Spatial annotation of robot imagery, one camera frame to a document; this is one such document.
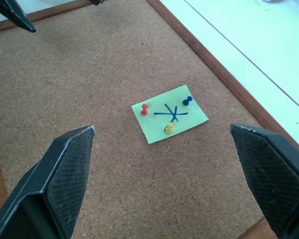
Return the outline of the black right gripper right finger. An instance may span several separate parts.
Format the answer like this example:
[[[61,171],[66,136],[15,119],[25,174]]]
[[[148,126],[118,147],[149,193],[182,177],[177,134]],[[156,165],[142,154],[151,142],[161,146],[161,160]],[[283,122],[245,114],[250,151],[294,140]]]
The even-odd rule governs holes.
[[[299,151],[281,134],[233,123],[244,175],[276,236],[299,239]]]

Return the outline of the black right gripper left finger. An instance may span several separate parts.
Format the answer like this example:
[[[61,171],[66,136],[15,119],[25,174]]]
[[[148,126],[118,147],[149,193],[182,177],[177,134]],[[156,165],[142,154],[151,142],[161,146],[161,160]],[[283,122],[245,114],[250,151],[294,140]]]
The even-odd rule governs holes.
[[[69,239],[86,192],[93,125],[53,140],[0,209],[0,239]]]

